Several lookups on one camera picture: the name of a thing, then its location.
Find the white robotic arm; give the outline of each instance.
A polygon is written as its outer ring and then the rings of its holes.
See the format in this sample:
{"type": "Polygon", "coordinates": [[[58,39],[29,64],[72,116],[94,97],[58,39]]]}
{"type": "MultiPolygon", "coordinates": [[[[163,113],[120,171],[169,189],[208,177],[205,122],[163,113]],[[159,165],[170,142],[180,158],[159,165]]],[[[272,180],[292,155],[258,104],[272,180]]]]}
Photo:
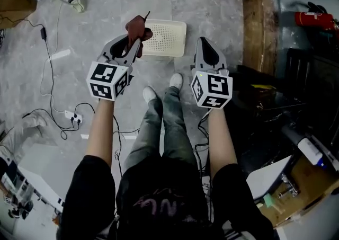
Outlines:
{"type": "Polygon", "coordinates": [[[123,55],[127,44],[128,34],[113,39],[105,45],[98,60],[92,62],[86,81],[93,97],[115,101],[129,85],[141,41],[137,39],[123,55]]]}
{"type": "Polygon", "coordinates": [[[200,37],[191,66],[191,88],[197,105],[222,109],[232,98],[233,79],[228,76],[226,58],[216,45],[200,37]]]}

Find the cardboard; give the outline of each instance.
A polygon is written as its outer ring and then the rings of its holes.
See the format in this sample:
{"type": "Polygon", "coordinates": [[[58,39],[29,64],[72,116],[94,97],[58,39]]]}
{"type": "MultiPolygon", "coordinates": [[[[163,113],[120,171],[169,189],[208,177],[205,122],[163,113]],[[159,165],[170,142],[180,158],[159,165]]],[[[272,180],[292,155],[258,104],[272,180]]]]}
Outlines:
{"type": "Polygon", "coordinates": [[[12,28],[37,9],[37,0],[0,0],[0,29],[12,28]]]}

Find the black shirt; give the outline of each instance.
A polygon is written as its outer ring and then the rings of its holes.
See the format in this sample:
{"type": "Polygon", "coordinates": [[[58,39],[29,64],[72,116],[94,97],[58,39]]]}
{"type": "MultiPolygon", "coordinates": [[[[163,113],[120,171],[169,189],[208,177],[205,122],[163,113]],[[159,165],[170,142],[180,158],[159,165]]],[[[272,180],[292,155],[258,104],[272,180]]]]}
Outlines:
{"type": "MultiPolygon", "coordinates": [[[[213,180],[213,224],[196,167],[183,161],[148,158],[128,169],[117,193],[116,223],[108,239],[223,239],[223,223],[257,239],[273,237],[271,223],[258,210],[238,165],[222,168],[213,180]]],[[[66,195],[58,239],[90,239],[114,220],[115,186],[102,159],[85,156],[66,195]]]]}

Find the yellow object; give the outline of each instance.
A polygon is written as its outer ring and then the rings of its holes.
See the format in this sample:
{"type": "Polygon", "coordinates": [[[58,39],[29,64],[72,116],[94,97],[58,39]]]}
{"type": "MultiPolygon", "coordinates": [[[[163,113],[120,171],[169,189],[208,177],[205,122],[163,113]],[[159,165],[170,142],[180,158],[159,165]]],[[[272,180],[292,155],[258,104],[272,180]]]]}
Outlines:
{"type": "Polygon", "coordinates": [[[251,85],[251,86],[253,86],[255,88],[262,88],[262,89],[265,89],[265,90],[271,90],[271,89],[276,90],[276,88],[272,85],[251,85]]]}

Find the gray jeans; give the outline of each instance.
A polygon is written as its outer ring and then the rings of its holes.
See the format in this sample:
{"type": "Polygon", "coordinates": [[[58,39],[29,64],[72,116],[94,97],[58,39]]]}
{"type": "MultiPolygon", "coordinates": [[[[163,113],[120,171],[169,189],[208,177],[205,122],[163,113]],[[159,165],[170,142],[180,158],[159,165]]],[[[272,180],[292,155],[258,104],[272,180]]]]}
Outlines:
{"type": "Polygon", "coordinates": [[[165,138],[163,157],[179,159],[196,167],[197,160],[190,140],[181,108],[179,90],[167,89],[163,104],[159,98],[148,103],[148,110],[140,125],[138,137],[124,164],[124,171],[147,157],[160,157],[159,141],[162,117],[164,117],[165,138]]]}

